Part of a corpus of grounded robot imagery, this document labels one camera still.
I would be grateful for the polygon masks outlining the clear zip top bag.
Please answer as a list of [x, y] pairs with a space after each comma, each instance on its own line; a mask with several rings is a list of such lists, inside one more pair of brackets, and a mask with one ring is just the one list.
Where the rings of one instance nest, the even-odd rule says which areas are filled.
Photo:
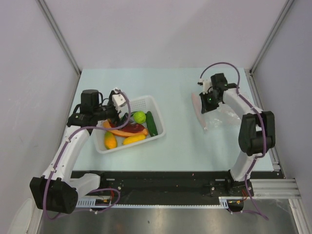
[[216, 110], [202, 114], [199, 95], [192, 93], [191, 100], [197, 120], [204, 131], [208, 131], [216, 127], [240, 127], [241, 119], [228, 105], [220, 104]]

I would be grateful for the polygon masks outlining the papaya slice with red flesh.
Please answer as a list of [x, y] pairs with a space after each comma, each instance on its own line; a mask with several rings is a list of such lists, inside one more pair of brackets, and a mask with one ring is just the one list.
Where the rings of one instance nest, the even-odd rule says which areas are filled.
[[109, 132], [111, 132], [115, 136], [124, 137], [124, 138], [136, 136], [136, 135], [147, 136], [149, 134], [148, 130], [143, 125], [138, 124], [138, 123], [127, 124], [122, 129], [110, 130]]

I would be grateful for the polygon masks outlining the yellow green mango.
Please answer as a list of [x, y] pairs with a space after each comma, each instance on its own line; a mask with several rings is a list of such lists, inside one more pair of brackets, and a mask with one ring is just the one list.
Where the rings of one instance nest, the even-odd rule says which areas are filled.
[[117, 147], [117, 139], [115, 135], [109, 131], [104, 134], [104, 146], [107, 150]]

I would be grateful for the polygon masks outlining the green lime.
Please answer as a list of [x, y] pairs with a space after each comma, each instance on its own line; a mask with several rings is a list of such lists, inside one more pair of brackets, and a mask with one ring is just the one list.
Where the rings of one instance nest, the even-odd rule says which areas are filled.
[[143, 111], [137, 111], [133, 114], [133, 119], [136, 123], [142, 124], [146, 121], [146, 114]]

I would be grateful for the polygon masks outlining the dark green cucumber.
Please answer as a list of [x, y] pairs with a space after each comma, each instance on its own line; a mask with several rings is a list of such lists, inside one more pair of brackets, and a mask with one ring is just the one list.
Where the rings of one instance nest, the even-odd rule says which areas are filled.
[[151, 111], [148, 111], [146, 113], [146, 125], [147, 125], [147, 129], [148, 129], [149, 135], [151, 137], [155, 137], [155, 136], [158, 135], [157, 127], [156, 127], [156, 124], [155, 124], [155, 121], [154, 121], [154, 117], [153, 117]]

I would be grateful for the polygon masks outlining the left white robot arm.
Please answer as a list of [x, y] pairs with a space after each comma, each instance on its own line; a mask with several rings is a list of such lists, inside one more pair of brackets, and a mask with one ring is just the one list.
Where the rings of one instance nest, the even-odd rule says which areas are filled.
[[56, 212], [56, 217], [71, 214], [79, 199], [85, 195], [102, 195], [107, 191], [108, 183], [97, 174], [86, 173], [76, 180], [71, 180], [74, 164], [92, 131], [109, 131], [108, 127], [99, 127], [98, 122], [113, 120], [115, 130], [127, 124], [121, 124], [119, 118], [122, 107], [130, 106], [127, 96], [115, 88], [110, 92], [107, 104], [103, 104], [104, 100], [98, 90], [82, 91], [80, 103], [68, 118], [64, 137], [55, 157], [42, 176], [31, 179], [30, 189], [34, 201], [45, 215], [48, 212]]

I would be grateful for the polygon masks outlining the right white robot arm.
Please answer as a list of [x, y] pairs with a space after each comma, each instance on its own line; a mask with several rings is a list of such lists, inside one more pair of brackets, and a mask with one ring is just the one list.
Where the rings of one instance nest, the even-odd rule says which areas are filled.
[[275, 146], [274, 114], [254, 106], [241, 93], [238, 84], [228, 83], [223, 73], [211, 76], [211, 80], [200, 78], [198, 84], [203, 87], [199, 94], [200, 115], [216, 110], [220, 104], [226, 104], [241, 120], [238, 135], [240, 153], [229, 170], [230, 180], [225, 183], [225, 191], [229, 195], [237, 195], [243, 188], [241, 182], [250, 178], [257, 160]]

